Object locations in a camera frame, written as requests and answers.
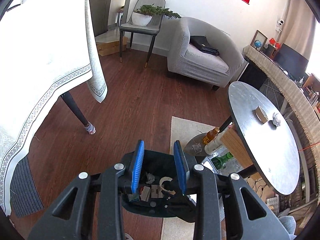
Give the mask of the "black tissue pack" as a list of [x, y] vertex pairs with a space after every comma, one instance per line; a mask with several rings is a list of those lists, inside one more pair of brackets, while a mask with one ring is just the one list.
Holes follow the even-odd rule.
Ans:
[[141, 186], [136, 193], [128, 194], [130, 202], [148, 202], [156, 198], [163, 198], [161, 187], [158, 185]]

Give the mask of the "green glass bottle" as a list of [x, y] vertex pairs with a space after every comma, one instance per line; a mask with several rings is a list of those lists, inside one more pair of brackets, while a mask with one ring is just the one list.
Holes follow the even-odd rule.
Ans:
[[233, 158], [233, 155], [228, 152], [223, 156], [217, 156], [212, 158], [212, 163], [214, 164], [215, 168], [219, 170], [223, 165], [225, 165], [229, 160]]

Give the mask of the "beige floor rug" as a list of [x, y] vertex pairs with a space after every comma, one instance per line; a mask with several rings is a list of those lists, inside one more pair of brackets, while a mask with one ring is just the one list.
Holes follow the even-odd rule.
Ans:
[[[179, 140], [184, 148], [193, 137], [207, 133], [213, 129], [212, 125], [171, 117], [169, 154], [173, 155], [174, 142]], [[180, 218], [163, 218], [161, 239], [193, 239], [194, 223], [188, 223]]]

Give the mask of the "round grey marble table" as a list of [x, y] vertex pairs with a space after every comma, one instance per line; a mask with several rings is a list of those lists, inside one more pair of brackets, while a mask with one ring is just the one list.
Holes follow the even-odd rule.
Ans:
[[[238, 135], [258, 173], [277, 194], [291, 194], [298, 184], [300, 161], [295, 139], [281, 113], [259, 90], [239, 81], [229, 85], [228, 101]], [[268, 116], [265, 124], [255, 114], [258, 106]], [[281, 119], [279, 127], [272, 124], [274, 112]]]

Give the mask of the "torn brown paper cup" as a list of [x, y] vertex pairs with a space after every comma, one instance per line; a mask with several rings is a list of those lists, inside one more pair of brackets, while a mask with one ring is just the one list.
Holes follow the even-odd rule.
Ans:
[[263, 110], [263, 108], [261, 106], [258, 106], [255, 109], [255, 114], [257, 116], [257, 118], [263, 123], [267, 123], [268, 122], [268, 116], [266, 114], [266, 112]]

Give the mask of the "crumpled white tissue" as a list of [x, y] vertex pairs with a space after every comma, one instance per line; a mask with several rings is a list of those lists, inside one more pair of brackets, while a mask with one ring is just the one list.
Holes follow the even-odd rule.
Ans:
[[279, 127], [281, 124], [281, 119], [278, 116], [278, 113], [274, 112], [272, 115], [272, 124], [274, 124], [274, 126]]

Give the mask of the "dark striped floor mat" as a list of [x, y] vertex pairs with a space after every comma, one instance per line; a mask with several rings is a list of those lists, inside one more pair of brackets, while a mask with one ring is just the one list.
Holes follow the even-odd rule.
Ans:
[[24, 157], [16, 166], [12, 177], [11, 205], [18, 218], [22, 218], [44, 209], [43, 202], [36, 189], [28, 157]]

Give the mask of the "flat cardboard box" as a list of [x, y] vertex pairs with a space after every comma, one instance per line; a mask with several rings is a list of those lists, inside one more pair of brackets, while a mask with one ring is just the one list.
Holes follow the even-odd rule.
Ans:
[[120, 42], [119, 40], [112, 42], [97, 42], [97, 51], [100, 56], [107, 56], [119, 53]]

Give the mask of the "black handbag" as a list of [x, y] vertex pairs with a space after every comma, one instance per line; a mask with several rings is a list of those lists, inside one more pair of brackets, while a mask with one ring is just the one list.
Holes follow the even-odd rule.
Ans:
[[197, 48], [202, 53], [206, 53], [214, 56], [220, 55], [219, 51], [213, 48], [209, 44], [205, 36], [191, 36], [189, 43], [192, 44], [195, 48]]

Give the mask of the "grey dining chair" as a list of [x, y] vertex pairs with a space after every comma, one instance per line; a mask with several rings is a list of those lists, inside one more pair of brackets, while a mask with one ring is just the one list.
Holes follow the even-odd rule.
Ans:
[[150, 56], [152, 54], [153, 46], [155, 44], [155, 39], [161, 29], [162, 15], [144, 15], [140, 12], [142, 6], [147, 6], [148, 9], [151, 7], [164, 9], [165, 0], [138, 0], [134, 7], [134, 10], [125, 23], [121, 23], [119, 26], [120, 38], [119, 38], [119, 47], [120, 47], [120, 62], [122, 62], [122, 48], [123, 37], [125, 32], [131, 33], [130, 36], [130, 50], [132, 48], [132, 41], [134, 34], [144, 34], [152, 37], [151, 43], [149, 46], [148, 55], [146, 58], [145, 68], [148, 66]]

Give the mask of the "small blue globe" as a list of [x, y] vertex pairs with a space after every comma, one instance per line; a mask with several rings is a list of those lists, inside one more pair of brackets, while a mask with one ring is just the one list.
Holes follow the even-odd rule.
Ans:
[[256, 50], [259, 50], [262, 47], [262, 43], [259, 40], [255, 40], [254, 46]]

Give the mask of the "pale green patterned tablecloth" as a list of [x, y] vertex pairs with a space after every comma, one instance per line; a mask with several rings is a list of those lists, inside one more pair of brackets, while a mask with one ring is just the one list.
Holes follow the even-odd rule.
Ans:
[[18, 162], [58, 97], [87, 83], [98, 102], [107, 85], [89, 0], [28, 0], [1, 19], [1, 208], [11, 214]]

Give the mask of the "potted green plant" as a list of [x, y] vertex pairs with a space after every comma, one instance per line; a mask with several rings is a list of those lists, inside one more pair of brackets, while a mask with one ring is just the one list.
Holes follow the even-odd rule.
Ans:
[[181, 18], [181, 16], [170, 10], [160, 6], [144, 4], [140, 8], [133, 11], [131, 21], [133, 25], [146, 27], [152, 20], [153, 16], [167, 16], [167, 18]]

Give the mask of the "black computer monitor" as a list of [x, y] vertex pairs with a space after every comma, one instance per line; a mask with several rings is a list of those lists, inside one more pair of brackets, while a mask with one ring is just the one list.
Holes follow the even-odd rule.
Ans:
[[274, 62], [287, 71], [295, 80], [300, 80], [305, 75], [309, 61], [288, 45], [282, 44], [274, 57]]

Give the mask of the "wooden picture frame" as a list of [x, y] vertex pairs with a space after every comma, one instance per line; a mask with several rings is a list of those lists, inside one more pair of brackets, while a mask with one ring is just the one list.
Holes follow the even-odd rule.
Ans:
[[263, 49], [266, 41], [267, 41], [267, 37], [262, 32], [257, 30], [255, 32], [255, 35], [253, 36], [253, 39], [252, 39], [251, 44], [250, 44], [250, 46], [252, 46], [254, 49], [255, 49], [255, 46], [254, 46], [254, 41], [255, 40], [259, 40], [262, 43], [262, 47], [258, 50], [258, 51], [261, 51]]

